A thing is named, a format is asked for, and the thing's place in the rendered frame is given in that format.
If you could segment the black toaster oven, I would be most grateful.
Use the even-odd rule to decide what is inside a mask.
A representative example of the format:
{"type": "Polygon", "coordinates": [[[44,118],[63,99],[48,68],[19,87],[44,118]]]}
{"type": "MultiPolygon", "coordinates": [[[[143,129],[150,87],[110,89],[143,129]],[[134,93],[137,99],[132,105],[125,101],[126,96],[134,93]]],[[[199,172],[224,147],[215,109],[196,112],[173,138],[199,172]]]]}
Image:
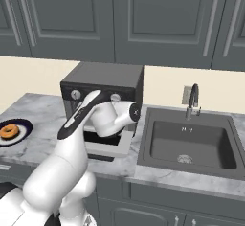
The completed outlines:
{"type": "MultiPolygon", "coordinates": [[[[102,62],[80,62],[61,82],[60,91],[66,117],[70,118],[77,106],[93,90],[108,90],[117,93],[121,101],[135,102],[142,107],[144,85],[144,67],[140,65],[114,64],[102,62]],[[71,92],[78,90],[78,100],[71,97],[71,92]]],[[[90,120],[86,126],[92,126],[90,120]]],[[[128,125],[124,130],[136,132],[137,123],[128,125]]]]}

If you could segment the toaster oven door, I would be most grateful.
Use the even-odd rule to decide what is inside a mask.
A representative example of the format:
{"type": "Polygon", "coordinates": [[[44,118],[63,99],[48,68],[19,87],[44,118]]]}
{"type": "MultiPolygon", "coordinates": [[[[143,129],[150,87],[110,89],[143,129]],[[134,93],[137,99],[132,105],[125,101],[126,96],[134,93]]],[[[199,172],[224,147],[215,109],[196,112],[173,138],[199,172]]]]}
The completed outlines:
{"type": "Polygon", "coordinates": [[[123,130],[112,137],[100,137],[92,126],[84,129],[84,140],[90,159],[112,162],[115,158],[126,157],[132,141],[133,132],[123,130]]]}

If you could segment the grey upper cupboard door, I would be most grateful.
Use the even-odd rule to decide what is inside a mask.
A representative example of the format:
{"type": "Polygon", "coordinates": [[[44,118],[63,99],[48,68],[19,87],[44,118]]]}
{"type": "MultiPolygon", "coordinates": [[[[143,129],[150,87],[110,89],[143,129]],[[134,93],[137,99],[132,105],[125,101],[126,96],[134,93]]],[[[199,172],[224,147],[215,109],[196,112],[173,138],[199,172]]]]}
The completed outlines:
{"type": "Polygon", "coordinates": [[[36,46],[33,57],[112,62],[113,0],[27,0],[36,46]]]}
{"type": "Polygon", "coordinates": [[[0,56],[31,57],[32,53],[18,0],[11,0],[11,2],[21,35],[22,45],[17,46],[16,44],[5,0],[0,0],[0,56]]]}
{"type": "Polygon", "coordinates": [[[213,70],[245,72],[245,0],[242,0],[227,57],[223,50],[233,15],[235,0],[226,0],[212,58],[213,70]]]}
{"type": "Polygon", "coordinates": [[[209,69],[226,0],[218,0],[207,56],[212,0],[114,0],[115,53],[122,63],[209,69]]]}

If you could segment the grey cupboard door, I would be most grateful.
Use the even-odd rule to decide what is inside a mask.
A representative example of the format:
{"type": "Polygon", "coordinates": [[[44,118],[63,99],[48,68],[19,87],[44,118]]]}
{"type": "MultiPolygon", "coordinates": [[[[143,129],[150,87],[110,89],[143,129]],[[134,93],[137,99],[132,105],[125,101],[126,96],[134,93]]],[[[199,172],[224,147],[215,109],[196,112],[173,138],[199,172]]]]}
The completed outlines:
{"type": "Polygon", "coordinates": [[[115,53],[122,63],[209,69],[226,0],[218,0],[207,56],[212,0],[114,0],[115,53]]]}
{"type": "Polygon", "coordinates": [[[245,0],[242,0],[227,57],[223,50],[233,15],[235,0],[226,0],[212,58],[213,70],[245,72],[245,0]]]}
{"type": "Polygon", "coordinates": [[[18,0],[11,0],[11,2],[21,35],[22,45],[17,46],[16,44],[5,0],[0,0],[0,56],[31,57],[32,53],[18,0]]]}
{"type": "Polygon", "coordinates": [[[206,215],[187,215],[184,226],[192,226],[193,219],[196,220],[196,226],[245,226],[245,221],[206,215]]]}
{"type": "Polygon", "coordinates": [[[113,0],[27,0],[36,46],[33,57],[112,62],[113,0]]]}
{"type": "Polygon", "coordinates": [[[100,226],[184,226],[186,215],[127,202],[99,198],[100,226]]]}

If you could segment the dark blue rimmed plate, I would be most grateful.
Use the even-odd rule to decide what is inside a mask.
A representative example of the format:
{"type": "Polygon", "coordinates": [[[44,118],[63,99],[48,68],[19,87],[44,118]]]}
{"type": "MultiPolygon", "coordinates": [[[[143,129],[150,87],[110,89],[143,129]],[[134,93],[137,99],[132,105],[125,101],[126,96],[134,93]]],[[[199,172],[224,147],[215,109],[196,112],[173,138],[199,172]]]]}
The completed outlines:
{"type": "Polygon", "coordinates": [[[3,139],[0,137],[0,147],[10,147],[16,145],[26,139],[33,130],[33,124],[26,119],[10,119],[0,123],[0,129],[8,124],[16,124],[19,132],[16,136],[10,139],[3,139]]]}

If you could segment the grey lower cupboard door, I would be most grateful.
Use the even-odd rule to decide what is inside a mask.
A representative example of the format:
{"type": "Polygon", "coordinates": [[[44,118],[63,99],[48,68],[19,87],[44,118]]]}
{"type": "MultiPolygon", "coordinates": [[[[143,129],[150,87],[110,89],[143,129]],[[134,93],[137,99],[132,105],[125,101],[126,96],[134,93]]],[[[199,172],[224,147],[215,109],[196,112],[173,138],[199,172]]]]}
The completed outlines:
{"type": "Polygon", "coordinates": [[[196,226],[245,226],[245,221],[206,215],[187,215],[184,226],[192,226],[193,219],[196,220],[196,226]]]}
{"type": "Polygon", "coordinates": [[[186,215],[127,202],[99,198],[100,226],[184,226],[186,215]]]}

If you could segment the brown bagel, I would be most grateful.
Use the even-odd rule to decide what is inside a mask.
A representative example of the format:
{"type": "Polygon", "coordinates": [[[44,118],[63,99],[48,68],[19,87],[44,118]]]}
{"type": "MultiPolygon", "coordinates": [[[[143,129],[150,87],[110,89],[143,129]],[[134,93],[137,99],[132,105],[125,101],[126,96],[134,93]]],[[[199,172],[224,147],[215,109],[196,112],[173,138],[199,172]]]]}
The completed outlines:
{"type": "Polygon", "coordinates": [[[0,129],[0,137],[3,139],[10,139],[16,136],[19,132],[19,128],[16,124],[8,124],[0,129]]]}

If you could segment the black tap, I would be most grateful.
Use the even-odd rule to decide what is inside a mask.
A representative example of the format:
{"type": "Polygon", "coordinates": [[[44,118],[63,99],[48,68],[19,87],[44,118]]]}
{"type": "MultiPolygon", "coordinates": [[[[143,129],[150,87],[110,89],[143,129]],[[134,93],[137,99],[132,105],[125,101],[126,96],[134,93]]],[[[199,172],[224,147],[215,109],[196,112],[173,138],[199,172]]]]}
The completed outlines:
{"type": "Polygon", "coordinates": [[[186,120],[189,121],[191,119],[191,115],[199,116],[201,113],[201,109],[194,111],[193,108],[198,106],[199,101],[199,86],[195,83],[191,87],[189,104],[186,111],[186,120]]]}

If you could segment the dark grey sink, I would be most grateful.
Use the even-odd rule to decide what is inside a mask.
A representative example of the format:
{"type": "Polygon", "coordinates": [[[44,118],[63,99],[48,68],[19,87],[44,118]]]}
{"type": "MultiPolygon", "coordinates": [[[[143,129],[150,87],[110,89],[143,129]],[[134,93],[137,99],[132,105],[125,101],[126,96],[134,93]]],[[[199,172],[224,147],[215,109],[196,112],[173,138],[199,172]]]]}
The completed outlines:
{"type": "Polygon", "coordinates": [[[138,163],[245,181],[245,150],[227,115],[147,109],[138,163]]]}

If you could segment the grey false drawer front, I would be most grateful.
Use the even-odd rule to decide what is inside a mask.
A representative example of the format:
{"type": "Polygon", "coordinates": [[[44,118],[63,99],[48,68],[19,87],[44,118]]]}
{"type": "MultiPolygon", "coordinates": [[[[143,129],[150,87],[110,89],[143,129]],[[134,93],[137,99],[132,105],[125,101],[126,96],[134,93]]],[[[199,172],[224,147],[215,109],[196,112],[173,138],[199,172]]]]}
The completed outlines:
{"type": "Polygon", "coordinates": [[[245,221],[245,201],[140,184],[131,184],[130,192],[135,201],[245,221]]]}

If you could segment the grey wall socket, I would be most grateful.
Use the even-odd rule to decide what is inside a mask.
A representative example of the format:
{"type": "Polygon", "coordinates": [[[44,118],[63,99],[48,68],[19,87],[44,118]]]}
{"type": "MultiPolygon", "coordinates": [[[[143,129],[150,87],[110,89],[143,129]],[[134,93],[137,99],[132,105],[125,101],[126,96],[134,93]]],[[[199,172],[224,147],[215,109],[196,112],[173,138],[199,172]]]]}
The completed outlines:
{"type": "Polygon", "coordinates": [[[192,100],[191,86],[185,86],[183,90],[182,104],[190,105],[192,100]]]}

